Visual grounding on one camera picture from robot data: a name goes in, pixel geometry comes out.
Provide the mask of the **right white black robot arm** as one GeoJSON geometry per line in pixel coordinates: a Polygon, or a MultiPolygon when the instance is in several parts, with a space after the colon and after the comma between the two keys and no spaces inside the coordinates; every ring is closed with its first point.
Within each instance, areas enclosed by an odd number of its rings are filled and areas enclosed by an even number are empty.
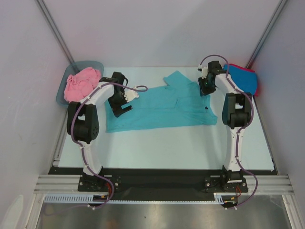
{"type": "Polygon", "coordinates": [[[224,94],[222,122],[227,130],[227,153],[220,187],[224,191],[232,191],[237,183],[243,181],[242,140],[245,129],[253,120],[252,95],[240,89],[228,69],[224,70],[218,61],[209,62],[206,67],[200,64],[198,71],[202,74],[198,78],[201,96],[210,95],[217,89],[224,94]]]}

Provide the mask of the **teal t shirt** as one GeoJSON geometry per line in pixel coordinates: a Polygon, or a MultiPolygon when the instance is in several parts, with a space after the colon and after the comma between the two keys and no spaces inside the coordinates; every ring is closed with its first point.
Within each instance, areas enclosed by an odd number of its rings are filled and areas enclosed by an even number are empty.
{"type": "Polygon", "coordinates": [[[165,86],[148,89],[129,104],[132,109],[115,117],[106,109],[108,133],[156,128],[216,125],[217,116],[210,108],[210,96],[200,95],[200,86],[179,71],[164,77],[165,86]]]}

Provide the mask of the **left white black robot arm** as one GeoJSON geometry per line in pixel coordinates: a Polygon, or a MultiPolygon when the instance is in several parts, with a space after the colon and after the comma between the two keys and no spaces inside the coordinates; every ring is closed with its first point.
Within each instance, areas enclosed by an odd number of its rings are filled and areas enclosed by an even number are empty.
{"type": "Polygon", "coordinates": [[[83,174],[89,177],[89,186],[99,191],[105,186],[105,178],[100,176],[102,163],[94,148],[93,141],[98,137],[100,124],[98,108],[110,106],[110,113],[118,118],[132,110],[128,104],[128,79],[121,72],[113,72],[111,78],[103,77],[97,86],[83,99],[68,105],[67,133],[79,145],[83,160],[83,174]]]}

